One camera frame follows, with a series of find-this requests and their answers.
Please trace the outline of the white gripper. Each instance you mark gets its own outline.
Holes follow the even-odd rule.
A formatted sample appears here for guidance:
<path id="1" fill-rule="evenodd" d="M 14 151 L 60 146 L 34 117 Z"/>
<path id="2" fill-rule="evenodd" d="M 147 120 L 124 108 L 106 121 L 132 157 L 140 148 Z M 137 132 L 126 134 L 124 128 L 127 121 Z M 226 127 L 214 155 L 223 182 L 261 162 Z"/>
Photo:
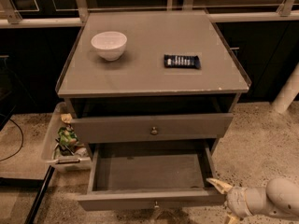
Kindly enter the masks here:
<path id="1" fill-rule="evenodd" d="M 227 194 L 227 206 L 232 213 L 226 215 L 224 224 L 239 224 L 241 218 L 253 216 L 249 210 L 251 188 L 233 187 L 216 178 L 208 178 L 206 181 L 213 185 L 220 194 Z"/>

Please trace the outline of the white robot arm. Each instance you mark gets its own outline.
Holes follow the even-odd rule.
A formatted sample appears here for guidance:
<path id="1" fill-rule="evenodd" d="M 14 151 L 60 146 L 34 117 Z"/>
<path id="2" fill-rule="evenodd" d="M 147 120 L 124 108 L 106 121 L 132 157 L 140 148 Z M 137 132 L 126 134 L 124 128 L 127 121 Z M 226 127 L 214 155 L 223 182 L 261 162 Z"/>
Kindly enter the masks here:
<path id="1" fill-rule="evenodd" d="M 286 178 L 274 178 L 265 187 L 237 187 L 208 178 L 208 183 L 226 196 L 229 212 L 224 224 L 239 224 L 245 217 L 263 215 L 271 218 L 298 220 L 299 186 Z"/>

